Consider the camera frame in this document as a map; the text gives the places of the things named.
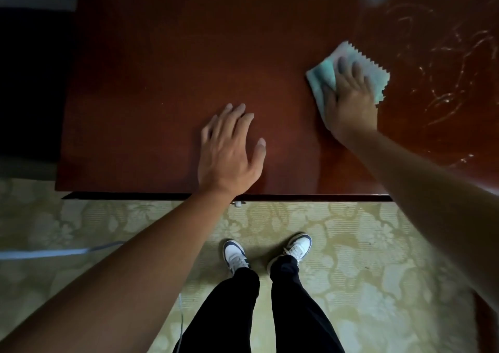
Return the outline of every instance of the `hand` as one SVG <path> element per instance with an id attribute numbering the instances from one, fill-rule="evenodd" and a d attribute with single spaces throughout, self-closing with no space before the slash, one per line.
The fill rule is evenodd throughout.
<path id="1" fill-rule="evenodd" d="M 259 139 L 251 162 L 246 155 L 246 136 L 254 114 L 243 113 L 245 104 L 232 110 L 228 104 L 201 131 L 198 179 L 201 189 L 222 190 L 231 199 L 246 192 L 260 178 L 264 167 L 265 140 Z"/>
<path id="2" fill-rule="evenodd" d="M 357 63 L 352 67 L 340 58 L 335 69 L 336 93 L 323 86 L 326 124 L 333 136 L 345 145 L 359 133 L 377 131 L 378 110 L 374 104 L 372 86 Z"/>

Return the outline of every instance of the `cleaning cloth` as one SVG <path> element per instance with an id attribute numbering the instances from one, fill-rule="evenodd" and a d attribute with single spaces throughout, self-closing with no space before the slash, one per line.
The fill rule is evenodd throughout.
<path id="1" fill-rule="evenodd" d="M 347 65 L 352 65 L 355 61 L 362 68 L 365 76 L 371 80 L 374 91 L 374 102 L 378 104 L 383 100 L 383 90 L 390 80 L 390 73 L 378 66 L 374 61 L 368 59 L 365 55 L 359 52 L 348 41 L 344 41 L 338 48 L 334 50 L 329 57 L 322 61 L 315 68 L 306 72 L 306 77 L 310 87 L 312 88 L 317 108 L 319 109 L 322 121 L 325 124 L 324 118 L 324 95 L 321 85 L 325 83 L 331 89 L 336 91 L 336 79 L 334 77 L 334 69 L 338 65 L 338 59 L 344 57 Z"/>

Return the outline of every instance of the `floral carpet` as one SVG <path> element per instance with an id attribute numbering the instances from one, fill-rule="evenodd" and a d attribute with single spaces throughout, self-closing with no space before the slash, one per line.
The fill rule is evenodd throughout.
<path id="1" fill-rule="evenodd" d="M 53 191 L 53 182 L 0 179 L 0 249 L 82 248 L 128 240 L 179 204 L 62 201 L 63 195 Z M 347 353 L 477 352 L 471 290 L 393 203 L 230 206 L 184 286 L 185 324 L 228 278 L 220 242 L 236 239 L 260 274 L 253 351 L 275 351 L 271 281 L 264 268 L 279 244 L 299 231 L 313 238 L 300 279 Z M 0 338 L 109 252 L 0 261 Z M 179 333 L 176 305 L 150 352 L 171 352 Z"/>

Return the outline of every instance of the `pants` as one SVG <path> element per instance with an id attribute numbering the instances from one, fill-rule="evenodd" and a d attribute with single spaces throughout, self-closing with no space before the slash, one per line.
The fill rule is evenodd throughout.
<path id="1" fill-rule="evenodd" d="M 271 268 L 277 352 L 344 353 L 327 316 L 301 285 L 298 271 L 297 261 L 290 255 L 280 257 Z M 249 339 L 259 289 L 259 277 L 253 270 L 236 270 L 206 298 L 186 329 L 179 352 L 251 352 Z"/>

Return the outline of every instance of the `desk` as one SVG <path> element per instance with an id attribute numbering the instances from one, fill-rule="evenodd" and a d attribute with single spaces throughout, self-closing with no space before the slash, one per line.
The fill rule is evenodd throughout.
<path id="1" fill-rule="evenodd" d="M 391 73 L 379 129 L 499 192 L 499 0 L 78 0 L 57 189 L 196 189 L 228 102 L 267 141 L 253 196 L 386 191 L 324 128 L 305 80 L 342 41 Z"/>

